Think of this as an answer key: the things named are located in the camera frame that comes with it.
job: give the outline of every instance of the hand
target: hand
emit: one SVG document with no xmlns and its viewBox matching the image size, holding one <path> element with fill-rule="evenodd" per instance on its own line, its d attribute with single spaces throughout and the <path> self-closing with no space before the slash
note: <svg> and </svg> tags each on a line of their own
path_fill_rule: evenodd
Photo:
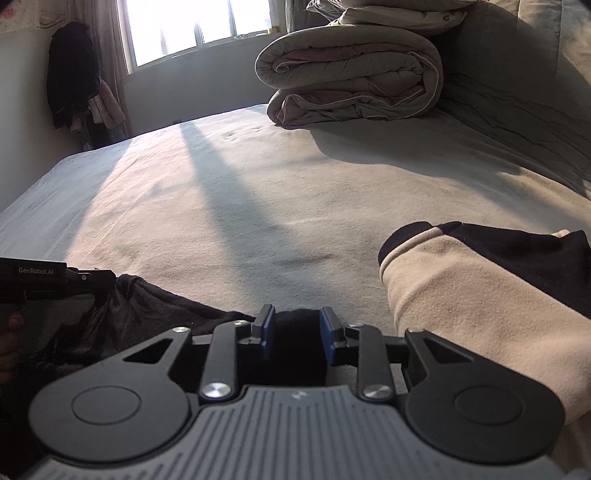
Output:
<svg viewBox="0 0 591 480">
<path fill-rule="evenodd" d="M 10 315 L 8 331 L 0 335 L 0 385 L 5 385 L 14 376 L 12 370 L 18 365 L 18 347 L 21 344 L 24 320 L 18 313 Z"/>
</svg>

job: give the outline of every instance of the comforter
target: comforter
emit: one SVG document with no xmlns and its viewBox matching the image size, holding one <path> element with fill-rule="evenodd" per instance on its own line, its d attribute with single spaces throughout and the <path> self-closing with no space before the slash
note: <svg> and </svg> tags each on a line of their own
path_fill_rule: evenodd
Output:
<svg viewBox="0 0 591 480">
<path fill-rule="evenodd" d="M 278 125 L 426 113 L 443 85 L 426 38 L 381 25 L 328 25 L 293 32 L 265 48 L 258 77 L 278 88 L 267 115 Z"/>
</svg>

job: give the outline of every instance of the metal screw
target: metal screw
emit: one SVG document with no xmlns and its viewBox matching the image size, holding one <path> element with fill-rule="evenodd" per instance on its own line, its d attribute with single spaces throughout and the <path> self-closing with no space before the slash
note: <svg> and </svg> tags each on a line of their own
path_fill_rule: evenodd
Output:
<svg viewBox="0 0 591 480">
<path fill-rule="evenodd" d="M 381 400 L 389 397 L 392 389 L 387 385 L 369 385 L 363 389 L 363 396 L 372 400 Z"/>
<path fill-rule="evenodd" d="M 230 385 L 221 382 L 208 383 L 201 389 L 201 394 L 207 398 L 223 398 L 232 393 Z"/>
</svg>

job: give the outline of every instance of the white wall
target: white wall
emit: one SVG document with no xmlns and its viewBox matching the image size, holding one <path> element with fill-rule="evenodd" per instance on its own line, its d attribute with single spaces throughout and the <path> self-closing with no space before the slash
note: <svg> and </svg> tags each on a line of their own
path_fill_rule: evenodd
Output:
<svg viewBox="0 0 591 480">
<path fill-rule="evenodd" d="M 139 69 L 124 84 L 133 135 L 267 103 L 274 89 L 255 74 L 259 52 L 279 34 L 203 48 Z"/>
<path fill-rule="evenodd" d="M 80 151 L 77 136 L 53 128 L 47 105 L 51 32 L 0 37 L 0 212 L 59 160 Z"/>
</svg>

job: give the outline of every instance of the curtain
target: curtain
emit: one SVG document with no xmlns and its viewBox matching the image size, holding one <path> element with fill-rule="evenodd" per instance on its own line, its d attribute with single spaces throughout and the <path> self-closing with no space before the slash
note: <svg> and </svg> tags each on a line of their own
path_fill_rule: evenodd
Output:
<svg viewBox="0 0 591 480">
<path fill-rule="evenodd" d="M 328 23 L 328 20 L 322 15 L 306 10 L 309 1 L 286 0 L 285 20 L 288 33 L 304 30 L 305 28 L 320 27 Z"/>
<path fill-rule="evenodd" d="M 123 94 L 127 66 L 117 0 L 67 0 L 67 20 L 81 22 L 89 27 L 99 60 L 100 76 L 109 85 L 125 116 L 129 118 Z M 115 142 L 129 138 L 125 122 L 110 130 L 109 135 Z"/>
</svg>

